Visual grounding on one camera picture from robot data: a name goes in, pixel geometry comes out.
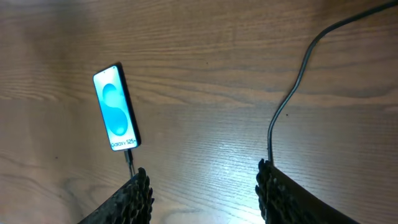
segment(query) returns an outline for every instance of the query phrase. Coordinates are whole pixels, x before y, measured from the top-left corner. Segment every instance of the phone screen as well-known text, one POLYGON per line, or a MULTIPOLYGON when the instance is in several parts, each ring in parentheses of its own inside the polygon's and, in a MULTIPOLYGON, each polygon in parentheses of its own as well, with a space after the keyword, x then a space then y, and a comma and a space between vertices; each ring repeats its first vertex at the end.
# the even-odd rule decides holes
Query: phone screen
POLYGON ((121 66, 113 65, 95 74, 93 81, 112 150, 137 147, 134 113, 131 102, 127 103, 129 97, 121 66))

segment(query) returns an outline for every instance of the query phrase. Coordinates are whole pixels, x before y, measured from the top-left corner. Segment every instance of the black cable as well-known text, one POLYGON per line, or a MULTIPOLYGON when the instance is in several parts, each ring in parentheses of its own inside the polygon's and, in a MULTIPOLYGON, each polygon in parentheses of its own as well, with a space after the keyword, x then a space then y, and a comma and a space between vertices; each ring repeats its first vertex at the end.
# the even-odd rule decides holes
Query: black cable
POLYGON ((274 158, 273 158, 273 155, 272 155, 272 130, 274 129, 276 119, 280 115, 280 112, 282 112, 282 110, 284 109, 284 107, 287 104, 287 102, 291 99, 292 95, 296 92, 297 88, 299 87, 300 82, 301 82, 301 80, 303 78, 305 67, 307 66, 308 60, 309 60, 309 58, 311 56, 311 52, 312 52, 313 48, 316 46, 316 44, 318 43, 318 41, 322 37, 324 37, 327 33, 329 33, 330 31, 333 31, 333 30, 335 30, 335 29, 337 29, 339 27, 342 27, 344 25, 347 25, 350 22, 357 21, 358 19, 362 19, 362 18, 370 16, 370 15, 372 15, 374 13, 381 12, 381 11, 383 11, 385 9, 390 8, 390 7, 394 7, 396 5, 398 5, 398 0, 382 4, 380 6, 377 6, 377 7, 374 7, 372 9, 369 9, 367 11, 364 11, 362 13, 359 13, 359 14, 357 14, 355 16, 352 16, 352 17, 349 17, 349 18, 344 19, 342 21, 339 21, 339 22, 331 25, 330 27, 327 27, 326 29, 324 29, 322 32, 320 32, 314 38, 314 40, 311 42, 310 46, 308 46, 308 49, 307 49, 307 51, 306 51, 306 53, 304 55, 304 59, 303 59, 303 62, 301 64, 300 70, 298 72, 297 79, 296 79, 296 82, 294 83, 294 86, 290 90, 289 94, 282 101, 282 103, 279 105, 278 109, 276 110, 276 112, 274 114, 274 117, 272 117, 271 123, 269 124, 269 127, 268 127, 268 148, 267 148, 267 150, 268 150, 268 160, 271 162, 271 164, 274 163, 274 158))
POLYGON ((134 168, 133 158, 131 149, 127 149, 124 151, 124 156, 126 157, 126 162, 129 166, 130 178, 132 178, 136 174, 136 170, 134 168))

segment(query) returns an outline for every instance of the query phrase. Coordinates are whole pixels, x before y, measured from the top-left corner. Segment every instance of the smartphone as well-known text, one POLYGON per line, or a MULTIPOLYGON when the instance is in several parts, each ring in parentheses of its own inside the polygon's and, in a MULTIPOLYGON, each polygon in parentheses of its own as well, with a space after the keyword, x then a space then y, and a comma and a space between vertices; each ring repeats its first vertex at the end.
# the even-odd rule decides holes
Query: smartphone
POLYGON ((93 75, 93 82, 112 150, 139 146, 141 138, 121 63, 93 75))

